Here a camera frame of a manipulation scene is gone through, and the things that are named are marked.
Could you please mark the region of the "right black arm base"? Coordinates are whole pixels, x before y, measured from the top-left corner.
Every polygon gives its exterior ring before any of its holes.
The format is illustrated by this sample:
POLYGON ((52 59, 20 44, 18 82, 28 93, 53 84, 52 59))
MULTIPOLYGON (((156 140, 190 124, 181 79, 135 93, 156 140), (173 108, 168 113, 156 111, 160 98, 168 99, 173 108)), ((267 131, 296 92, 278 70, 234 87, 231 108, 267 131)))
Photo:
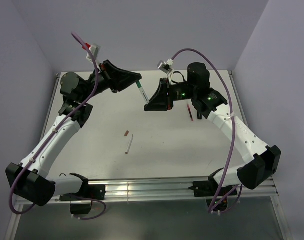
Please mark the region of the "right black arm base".
MULTIPOLYGON (((215 181, 204 180, 204 181, 194 181, 192 186, 188 189, 193 191, 195 198, 206 198, 207 206, 210 207, 210 204, 213 200, 213 197, 217 191, 218 184, 215 181)), ((215 204, 224 197, 228 192, 233 189, 233 186, 222 187, 217 200, 214 202, 215 204)))

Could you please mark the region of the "green pen cap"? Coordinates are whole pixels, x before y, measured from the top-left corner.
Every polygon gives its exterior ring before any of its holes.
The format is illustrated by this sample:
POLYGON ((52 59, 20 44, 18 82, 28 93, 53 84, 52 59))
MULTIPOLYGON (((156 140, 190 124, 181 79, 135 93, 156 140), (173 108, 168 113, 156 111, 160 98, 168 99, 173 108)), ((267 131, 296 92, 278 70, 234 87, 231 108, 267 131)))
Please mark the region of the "green pen cap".
POLYGON ((142 89, 142 88, 143 88, 139 80, 136 82, 136 85, 137 85, 137 87, 138 87, 139 89, 142 89))

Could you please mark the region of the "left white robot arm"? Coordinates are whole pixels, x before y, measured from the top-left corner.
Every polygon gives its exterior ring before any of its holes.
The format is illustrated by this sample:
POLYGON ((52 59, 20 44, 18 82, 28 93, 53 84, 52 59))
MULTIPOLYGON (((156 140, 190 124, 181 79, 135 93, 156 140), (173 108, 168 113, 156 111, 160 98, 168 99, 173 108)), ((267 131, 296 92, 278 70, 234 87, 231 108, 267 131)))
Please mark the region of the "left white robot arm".
POLYGON ((141 74, 114 66, 109 60, 99 65, 87 80, 75 72, 65 73, 60 80, 63 105, 51 129, 19 164, 10 163, 5 170, 13 195, 40 207, 52 197, 73 195, 83 200, 90 193, 89 180, 77 173, 49 179, 49 172, 61 151, 90 118, 93 106, 88 101, 106 90, 121 92, 142 79, 141 74))

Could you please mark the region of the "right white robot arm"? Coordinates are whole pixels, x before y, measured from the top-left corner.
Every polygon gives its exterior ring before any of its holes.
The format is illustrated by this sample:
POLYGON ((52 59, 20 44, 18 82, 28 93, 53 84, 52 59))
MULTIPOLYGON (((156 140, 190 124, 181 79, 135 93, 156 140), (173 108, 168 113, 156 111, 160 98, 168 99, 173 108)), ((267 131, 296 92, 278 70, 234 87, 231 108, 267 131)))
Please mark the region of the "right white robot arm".
POLYGON ((210 72, 206 65, 194 62, 187 67, 187 80, 171 84, 162 78, 155 94, 144 106, 146 112, 166 112, 175 101, 191 100, 198 114, 217 126, 240 153, 243 164, 232 167, 226 173, 222 169, 213 173, 208 183, 209 191, 221 194, 226 187, 243 185, 254 190, 276 171, 281 150, 268 146, 259 139, 237 116, 232 116, 228 101, 210 86, 210 72))

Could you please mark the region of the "red pink pen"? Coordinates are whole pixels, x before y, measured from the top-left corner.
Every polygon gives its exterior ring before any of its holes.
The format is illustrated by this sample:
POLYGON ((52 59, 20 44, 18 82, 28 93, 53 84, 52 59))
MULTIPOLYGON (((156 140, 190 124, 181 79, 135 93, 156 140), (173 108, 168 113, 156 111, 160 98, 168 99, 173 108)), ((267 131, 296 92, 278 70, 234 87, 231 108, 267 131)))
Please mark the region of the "red pink pen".
POLYGON ((188 109, 189 117, 190 117, 191 121, 193 122, 194 118, 193 118, 193 114, 192 114, 191 107, 189 104, 187 104, 187 109, 188 109))

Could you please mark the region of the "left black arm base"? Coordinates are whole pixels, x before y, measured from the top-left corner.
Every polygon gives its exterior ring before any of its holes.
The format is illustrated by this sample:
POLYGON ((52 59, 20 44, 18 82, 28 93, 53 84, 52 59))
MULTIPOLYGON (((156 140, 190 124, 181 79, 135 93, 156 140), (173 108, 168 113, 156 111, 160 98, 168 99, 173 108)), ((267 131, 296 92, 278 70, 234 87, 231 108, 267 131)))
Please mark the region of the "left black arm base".
POLYGON ((60 195, 59 200, 61 202, 89 201, 89 203, 70 204, 70 213, 72 216, 85 221, 98 218, 106 212, 107 205, 103 202, 105 194, 106 186, 104 184, 90 184, 85 188, 84 192, 60 195), (103 209, 98 215, 86 217, 92 210, 94 203, 102 204, 103 209))

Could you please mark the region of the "black orange highlighter pen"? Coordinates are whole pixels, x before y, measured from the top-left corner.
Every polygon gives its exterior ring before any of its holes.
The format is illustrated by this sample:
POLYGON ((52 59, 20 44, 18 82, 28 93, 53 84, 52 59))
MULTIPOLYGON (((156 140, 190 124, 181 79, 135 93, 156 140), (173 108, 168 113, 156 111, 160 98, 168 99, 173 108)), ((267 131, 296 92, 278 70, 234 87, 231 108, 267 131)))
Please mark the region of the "black orange highlighter pen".
POLYGON ((201 120, 202 118, 203 118, 202 114, 198 113, 198 114, 197 114, 197 119, 198 119, 198 120, 201 120))

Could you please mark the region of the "white green-tip pen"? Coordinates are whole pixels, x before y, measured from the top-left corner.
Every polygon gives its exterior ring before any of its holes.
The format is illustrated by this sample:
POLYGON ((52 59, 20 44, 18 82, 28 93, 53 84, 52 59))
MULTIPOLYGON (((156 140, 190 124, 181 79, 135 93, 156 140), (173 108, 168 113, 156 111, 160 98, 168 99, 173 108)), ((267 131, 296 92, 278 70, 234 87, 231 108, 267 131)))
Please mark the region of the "white green-tip pen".
POLYGON ((142 87, 140 87, 139 91, 140 91, 145 103, 148 104, 150 101, 149 101, 149 98, 148 98, 146 92, 144 91, 144 89, 142 87))

